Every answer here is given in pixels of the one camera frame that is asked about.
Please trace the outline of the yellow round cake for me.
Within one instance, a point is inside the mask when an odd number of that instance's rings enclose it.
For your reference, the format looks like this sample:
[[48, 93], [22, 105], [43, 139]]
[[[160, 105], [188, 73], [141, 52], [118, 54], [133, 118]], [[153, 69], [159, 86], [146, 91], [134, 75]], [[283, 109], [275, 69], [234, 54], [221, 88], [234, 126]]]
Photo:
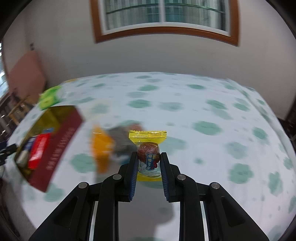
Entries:
[[137, 180], [161, 181], [159, 145], [166, 140], [166, 131], [130, 131], [129, 139], [137, 147], [139, 159]]

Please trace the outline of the green tissue pack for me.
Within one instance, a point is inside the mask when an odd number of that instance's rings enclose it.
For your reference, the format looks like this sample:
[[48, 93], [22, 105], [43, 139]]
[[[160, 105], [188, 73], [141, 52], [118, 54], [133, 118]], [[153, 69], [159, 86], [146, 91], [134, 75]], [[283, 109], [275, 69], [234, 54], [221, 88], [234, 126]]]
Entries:
[[55, 86], [47, 89], [40, 95], [38, 106], [41, 110], [47, 109], [54, 104], [57, 104], [61, 101], [64, 95], [64, 90], [62, 86]]

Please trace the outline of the grey seaweed snack packet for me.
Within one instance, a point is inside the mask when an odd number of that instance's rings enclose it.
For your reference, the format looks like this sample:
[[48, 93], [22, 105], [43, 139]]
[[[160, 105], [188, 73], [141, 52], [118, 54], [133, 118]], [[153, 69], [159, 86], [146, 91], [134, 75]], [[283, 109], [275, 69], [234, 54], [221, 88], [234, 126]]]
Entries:
[[108, 130], [114, 141], [111, 160], [117, 163], [128, 163], [130, 156], [137, 150], [135, 144], [128, 137], [128, 130], [124, 126], [116, 126]]

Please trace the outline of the wooden-framed window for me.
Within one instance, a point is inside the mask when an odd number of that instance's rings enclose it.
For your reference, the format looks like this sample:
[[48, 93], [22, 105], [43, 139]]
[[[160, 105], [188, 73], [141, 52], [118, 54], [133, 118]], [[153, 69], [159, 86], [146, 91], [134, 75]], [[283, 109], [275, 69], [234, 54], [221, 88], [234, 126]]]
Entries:
[[238, 1], [90, 1], [96, 43], [118, 38], [177, 34], [239, 44]]

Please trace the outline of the cloud-patterned white tablecloth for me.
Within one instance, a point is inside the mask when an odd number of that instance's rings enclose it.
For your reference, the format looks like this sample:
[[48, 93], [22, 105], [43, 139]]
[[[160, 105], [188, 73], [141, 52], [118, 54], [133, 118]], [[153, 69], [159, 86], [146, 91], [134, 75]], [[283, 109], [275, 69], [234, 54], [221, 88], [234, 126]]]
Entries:
[[53, 87], [9, 139], [16, 199], [37, 228], [80, 182], [115, 174], [138, 153], [135, 195], [119, 204], [121, 240], [178, 240], [180, 205], [168, 203], [160, 154], [198, 183], [217, 182], [270, 240], [295, 217], [295, 151], [258, 91], [230, 79], [116, 73]]

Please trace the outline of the red snack packet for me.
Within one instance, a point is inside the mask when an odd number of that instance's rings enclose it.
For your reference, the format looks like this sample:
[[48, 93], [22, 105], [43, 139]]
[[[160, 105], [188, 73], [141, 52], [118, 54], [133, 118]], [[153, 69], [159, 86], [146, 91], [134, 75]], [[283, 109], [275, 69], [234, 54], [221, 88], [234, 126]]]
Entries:
[[30, 158], [28, 161], [28, 168], [35, 170], [39, 165], [41, 158], [48, 147], [51, 139], [50, 133], [43, 133], [36, 137], [30, 152]]

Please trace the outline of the gold red toffee tin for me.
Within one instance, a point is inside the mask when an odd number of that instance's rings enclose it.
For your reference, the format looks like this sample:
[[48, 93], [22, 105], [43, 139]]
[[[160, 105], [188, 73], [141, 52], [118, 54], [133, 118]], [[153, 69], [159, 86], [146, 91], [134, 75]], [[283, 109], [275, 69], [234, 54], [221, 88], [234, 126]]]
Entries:
[[[58, 162], [82, 123], [83, 118], [73, 105], [50, 107], [37, 118], [18, 145], [14, 157], [18, 170], [31, 186], [46, 192]], [[23, 147], [31, 137], [43, 133], [50, 133], [51, 139], [37, 168], [30, 170], [30, 153], [23, 151]]]

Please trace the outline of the blue snack packet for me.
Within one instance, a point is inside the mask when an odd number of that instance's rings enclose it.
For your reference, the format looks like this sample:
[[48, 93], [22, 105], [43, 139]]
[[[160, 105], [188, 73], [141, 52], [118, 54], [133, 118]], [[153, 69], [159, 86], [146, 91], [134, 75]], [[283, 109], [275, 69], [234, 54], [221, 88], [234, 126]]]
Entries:
[[37, 136], [33, 136], [31, 137], [25, 144], [25, 146], [23, 147], [23, 151], [27, 151], [27, 152], [31, 152], [32, 146], [36, 140]]

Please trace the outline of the orange snack packet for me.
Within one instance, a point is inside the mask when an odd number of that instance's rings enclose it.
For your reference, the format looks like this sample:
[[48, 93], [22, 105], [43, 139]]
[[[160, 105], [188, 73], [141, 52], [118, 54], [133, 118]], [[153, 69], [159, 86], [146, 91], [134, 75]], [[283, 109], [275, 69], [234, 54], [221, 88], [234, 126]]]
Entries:
[[111, 136], [98, 125], [93, 126], [90, 140], [97, 172], [106, 173], [110, 165], [110, 156], [113, 152], [115, 142]]

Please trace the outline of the wooden chair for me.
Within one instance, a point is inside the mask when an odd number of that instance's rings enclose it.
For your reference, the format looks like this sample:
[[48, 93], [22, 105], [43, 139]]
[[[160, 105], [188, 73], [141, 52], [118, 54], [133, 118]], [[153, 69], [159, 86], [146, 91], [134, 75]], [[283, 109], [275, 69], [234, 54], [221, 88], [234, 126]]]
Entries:
[[8, 117], [13, 121], [16, 126], [25, 118], [25, 116], [34, 107], [35, 103], [32, 101], [30, 95], [20, 99], [16, 95], [10, 95], [11, 103], [13, 108], [8, 113]]

